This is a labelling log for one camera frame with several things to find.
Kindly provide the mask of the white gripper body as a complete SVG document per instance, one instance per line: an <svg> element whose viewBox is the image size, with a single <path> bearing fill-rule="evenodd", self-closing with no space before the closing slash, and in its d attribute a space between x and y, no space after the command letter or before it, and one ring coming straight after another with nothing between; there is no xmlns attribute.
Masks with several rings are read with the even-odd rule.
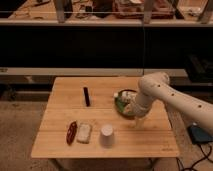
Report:
<svg viewBox="0 0 213 171"><path fill-rule="evenodd" d="M131 114L135 119L135 127L140 128L140 124L149 112L149 98L141 92L124 91L122 101L126 103L123 113Z"/></svg>

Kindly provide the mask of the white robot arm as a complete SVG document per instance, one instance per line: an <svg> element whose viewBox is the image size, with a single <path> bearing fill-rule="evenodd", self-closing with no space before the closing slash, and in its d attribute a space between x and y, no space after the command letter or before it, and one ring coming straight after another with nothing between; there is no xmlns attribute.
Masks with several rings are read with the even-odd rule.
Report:
<svg viewBox="0 0 213 171"><path fill-rule="evenodd" d="M187 115L213 135L213 104L175 90L170 86L170 78L165 72L142 76L138 81L138 88L137 94L124 107L124 115L144 117L151 110L153 102L159 99Z"/></svg>

